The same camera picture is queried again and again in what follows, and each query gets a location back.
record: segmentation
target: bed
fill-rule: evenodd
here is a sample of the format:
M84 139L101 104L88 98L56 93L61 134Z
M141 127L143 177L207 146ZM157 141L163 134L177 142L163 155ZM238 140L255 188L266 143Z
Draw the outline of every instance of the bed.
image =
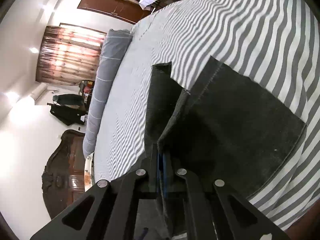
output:
M183 0L131 34L90 141L95 181L123 175L144 152L152 65L172 62L171 78L190 90L213 56L306 124L290 157L249 201L283 230L307 212L320 196L320 66L319 26L304 0Z

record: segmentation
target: metal screw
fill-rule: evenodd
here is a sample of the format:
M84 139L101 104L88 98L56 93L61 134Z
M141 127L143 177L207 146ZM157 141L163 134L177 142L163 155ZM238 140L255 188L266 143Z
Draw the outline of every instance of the metal screw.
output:
M178 173L179 175L186 175L186 174L187 174L187 170L185 170L185 169L178 169L178 170L177 170L177 173Z
M222 179L217 179L214 183L215 183L215 185L217 187L223 187L224 186L224 181Z
M108 181L105 179L98 181L98 187L106 187L108 185Z
M142 175L146 174L146 171L145 171L144 169L138 169L138 170L136 171L136 174L137 174L138 176L142 176Z
M272 234L261 236L260 240L272 240Z

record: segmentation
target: black cloth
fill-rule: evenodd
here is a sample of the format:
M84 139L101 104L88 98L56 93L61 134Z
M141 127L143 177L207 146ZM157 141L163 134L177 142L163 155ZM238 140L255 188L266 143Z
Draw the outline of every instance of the black cloth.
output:
M63 95L55 95L52 97L54 102L57 102L61 106L83 106L83 98L81 95L75 94L63 94Z
M157 143L163 158L170 152L204 188L223 179L245 197L258 192L290 158L305 123L260 85L212 57L190 91L170 74L170 63L153 67L145 155ZM163 179L159 217L174 234L184 221L173 214L183 210L165 199L170 180ZM148 216L148 209L140 212Z
M74 123L84 124L81 121L81 116L86 114L86 111L74 109L68 106L58 106L55 104L48 104L51 106L50 113L57 117L65 125L72 125Z

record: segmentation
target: carved wooden furniture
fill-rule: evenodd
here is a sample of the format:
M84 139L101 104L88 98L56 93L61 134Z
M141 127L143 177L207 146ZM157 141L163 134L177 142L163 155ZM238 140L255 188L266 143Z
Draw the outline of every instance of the carved wooden furniture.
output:
M84 133L66 130L42 175L45 206L52 218L84 193Z

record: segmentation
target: light fixture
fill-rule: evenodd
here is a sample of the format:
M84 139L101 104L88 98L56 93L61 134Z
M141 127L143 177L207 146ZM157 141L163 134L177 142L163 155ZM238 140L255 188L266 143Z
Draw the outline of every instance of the light fixture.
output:
M5 93L5 95L7 96L7 98L9 99L9 102L11 105L14 105L18 99L19 99L19 95L15 92L9 91L7 93Z
M39 50L37 50L36 48L30 48L30 51L31 51L32 53L39 53Z

